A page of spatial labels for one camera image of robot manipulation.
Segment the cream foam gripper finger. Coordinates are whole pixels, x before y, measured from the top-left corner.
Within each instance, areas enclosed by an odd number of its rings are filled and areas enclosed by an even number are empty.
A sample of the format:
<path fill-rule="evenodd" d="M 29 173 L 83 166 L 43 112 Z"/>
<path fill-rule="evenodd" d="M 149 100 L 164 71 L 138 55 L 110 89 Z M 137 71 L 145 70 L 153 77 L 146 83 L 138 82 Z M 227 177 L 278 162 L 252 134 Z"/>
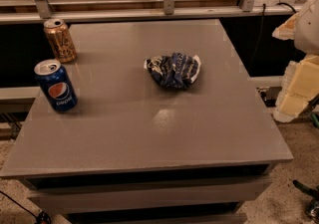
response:
<path fill-rule="evenodd" d="M 293 40 L 295 38 L 295 24 L 297 18 L 298 14 L 292 15 L 273 31 L 272 36 L 279 40 Z"/>
<path fill-rule="evenodd" d="M 291 122 L 319 95 L 319 56 L 308 54 L 300 62 L 291 61 L 281 86 L 273 117 L 280 122 Z"/>

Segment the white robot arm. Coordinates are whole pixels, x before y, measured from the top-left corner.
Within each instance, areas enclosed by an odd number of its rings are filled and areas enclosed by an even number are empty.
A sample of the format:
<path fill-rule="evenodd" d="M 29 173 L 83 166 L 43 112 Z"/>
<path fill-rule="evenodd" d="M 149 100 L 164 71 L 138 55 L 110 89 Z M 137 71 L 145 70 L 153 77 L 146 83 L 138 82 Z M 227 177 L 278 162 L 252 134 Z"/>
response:
<path fill-rule="evenodd" d="M 319 0 L 307 0 L 272 36 L 292 40 L 294 47 L 306 54 L 286 67 L 273 113 L 277 121 L 291 122 L 319 95 Z"/>

